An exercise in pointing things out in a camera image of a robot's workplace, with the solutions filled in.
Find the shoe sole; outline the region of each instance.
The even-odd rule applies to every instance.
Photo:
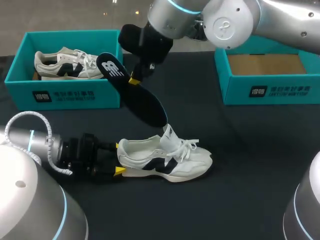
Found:
[[[98,75],[98,76],[93,76],[91,78],[79,78],[79,77],[73,77],[73,76],[60,76],[60,77],[52,77],[52,76],[41,76],[41,80],[92,80],[92,79],[102,79],[104,76]]]
[[[195,175],[190,175],[190,176],[170,176],[165,173],[157,172],[155,170],[141,170],[141,169],[136,169],[132,168],[129,166],[125,166],[122,164],[124,168],[126,168],[126,171],[122,173],[123,177],[128,177],[128,178],[143,178],[143,177],[148,177],[148,176],[160,176],[163,177],[164,179],[168,180],[171,183],[181,183],[181,182],[186,182],[190,180],[194,180],[196,178],[201,177],[205,173],[207,173],[213,166],[213,162],[211,166],[205,171],[201,172]]]

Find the black insole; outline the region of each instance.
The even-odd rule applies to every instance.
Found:
[[[47,65],[47,66],[54,65],[54,64],[57,64],[57,61],[45,61],[45,62],[43,62],[43,64]]]
[[[167,114],[161,102],[140,84],[130,84],[130,75],[115,56],[111,53],[102,53],[96,63],[134,115],[152,127],[162,128],[167,124]]]

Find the black n logo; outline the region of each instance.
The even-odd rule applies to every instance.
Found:
[[[165,166],[165,159],[164,158],[154,158],[147,165],[145,165],[142,170],[153,170],[155,169],[158,173],[162,174],[170,174],[173,169],[178,165],[177,161],[174,158],[168,162]]]
[[[72,63],[64,63],[59,69],[57,75],[63,77],[65,75],[69,77],[77,78],[80,72],[84,69],[84,67],[78,62],[78,65],[74,69],[74,65]]]

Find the shoe tongue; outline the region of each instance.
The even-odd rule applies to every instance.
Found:
[[[56,61],[59,62],[62,56],[67,56],[68,58],[77,59],[78,54],[75,53],[74,50],[71,50],[64,46],[56,55]]]
[[[181,140],[169,124],[165,128],[164,134],[160,139],[160,146],[168,153],[173,153],[180,147]]]

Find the insole logo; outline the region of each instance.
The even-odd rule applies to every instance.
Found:
[[[123,72],[119,71],[119,68],[113,61],[103,62],[101,65],[112,77],[124,76]]]

